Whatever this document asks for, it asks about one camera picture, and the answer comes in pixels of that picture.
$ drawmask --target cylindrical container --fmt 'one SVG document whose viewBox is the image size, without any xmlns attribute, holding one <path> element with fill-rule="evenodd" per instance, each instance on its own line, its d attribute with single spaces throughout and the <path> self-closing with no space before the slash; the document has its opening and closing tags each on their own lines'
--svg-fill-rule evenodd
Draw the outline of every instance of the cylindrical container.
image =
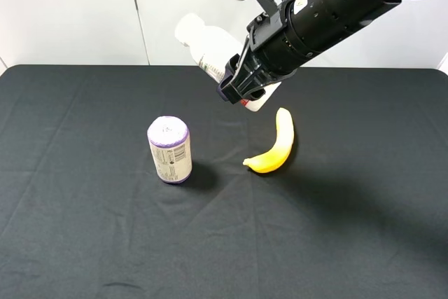
<svg viewBox="0 0 448 299">
<path fill-rule="evenodd" d="M 177 117 L 159 117 L 148 128 L 157 175 L 167 183 L 184 182 L 191 174 L 190 131 Z"/>
<path fill-rule="evenodd" d="M 217 83 L 220 83 L 225 75 L 225 65 L 235 56 L 241 53 L 243 45 L 224 29 L 216 26 L 206 26 L 203 19 L 196 14 L 187 14 L 177 24 L 176 38 L 186 47 L 196 64 L 204 70 Z M 265 87 L 265 94 L 256 101 L 242 99 L 241 103 L 250 111 L 256 112 L 272 96 L 280 83 Z"/>
</svg>

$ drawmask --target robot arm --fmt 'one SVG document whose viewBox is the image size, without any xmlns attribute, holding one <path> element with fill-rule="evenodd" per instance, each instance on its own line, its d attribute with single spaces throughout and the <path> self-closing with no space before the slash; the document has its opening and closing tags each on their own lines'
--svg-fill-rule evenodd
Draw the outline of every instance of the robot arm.
<svg viewBox="0 0 448 299">
<path fill-rule="evenodd" d="M 266 85 L 368 26 L 402 0 L 257 0 L 262 15 L 248 27 L 241 55 L 227 64 L 218 86 L 224 100 L 257 100 Z"/>
</svg>

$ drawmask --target purple lid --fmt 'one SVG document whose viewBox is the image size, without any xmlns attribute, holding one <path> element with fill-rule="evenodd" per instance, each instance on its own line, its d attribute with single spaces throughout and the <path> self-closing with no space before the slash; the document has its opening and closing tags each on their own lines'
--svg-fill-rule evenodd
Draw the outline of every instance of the purple lid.
<svg viewBox="0 0 448 299">
<path fill-rule="evenodd" d="M 148 140 L 160 148 L 176 147 L 188 137 L 187 125 L 177 117 L 162 116 L 148 128 Z"/>
</svg>

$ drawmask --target black tablecloth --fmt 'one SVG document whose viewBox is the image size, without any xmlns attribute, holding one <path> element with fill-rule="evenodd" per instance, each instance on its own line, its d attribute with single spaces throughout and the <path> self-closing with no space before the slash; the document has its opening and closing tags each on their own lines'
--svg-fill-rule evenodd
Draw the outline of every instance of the black tablecloth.
<svg viewBox="0 0 448 299">
<path fill-rule="evenodd" d="M 298 142 L 258 176 L 280 106 Z M 190 127 L 181 186 L 161 115 Z M 0 298 L 448 298 L 448 76 L 303 68 L 251 113 L 195 67 L 9 69 Z"/>
</svg>

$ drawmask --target yellow banana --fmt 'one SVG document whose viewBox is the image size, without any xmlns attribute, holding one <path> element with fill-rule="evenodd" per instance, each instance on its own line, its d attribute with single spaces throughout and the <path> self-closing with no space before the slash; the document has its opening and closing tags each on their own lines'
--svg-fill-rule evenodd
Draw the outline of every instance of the yellow banana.
<svg viewBox="0 0 448 299">
<path fill-rule="evenodd" d="M 293 118 L 288 110 L 280 108 L 276 116 L 277 140 L 266 153 L 245 159 L 244 166 L 249 166 L 257 173 L 269 173 L 280 168 L 291 153 L 294 142 Z"/>
</svg>

